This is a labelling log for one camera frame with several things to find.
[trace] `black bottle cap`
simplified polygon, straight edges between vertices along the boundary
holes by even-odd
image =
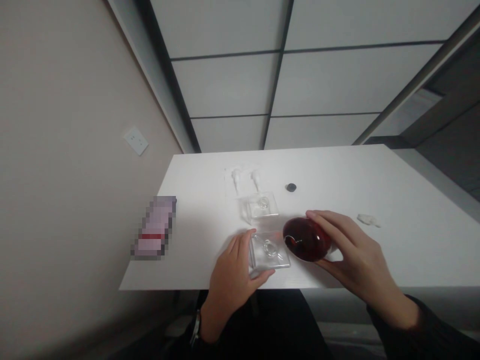
[[[295,185],[294,183],[289,183],[287,186],[286,186],[286,189],[293,193],[295,190],[297,190],[297,185]]]

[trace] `pink package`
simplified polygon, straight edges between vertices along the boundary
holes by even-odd
[[[133,260],[160,260],[166,254],[176,214],[175,196],[155,196],[150,201],[138,238],[130,247]]]

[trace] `watch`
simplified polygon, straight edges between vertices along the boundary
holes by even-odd
[[[200,316],[200,309],[196,311],[195,323],[193,325],[193,333],[191,334],[190,346],[193,348],[197,340],[200,338],[200,322],[202,317]]]

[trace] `red glass bottle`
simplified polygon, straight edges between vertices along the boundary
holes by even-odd
[[[283,227],[283,240],[296,257],[307,262],[323,259],[332,246],[332,239],[313,220],[295,217]]]

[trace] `electrical socket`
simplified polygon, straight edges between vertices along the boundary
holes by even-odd
[[[145,140],[144,136],[140,131],[134,126],[130,131],[123,137],[127,143],[130,144],[133,150],[138,154],[142,155],[149,143]]]

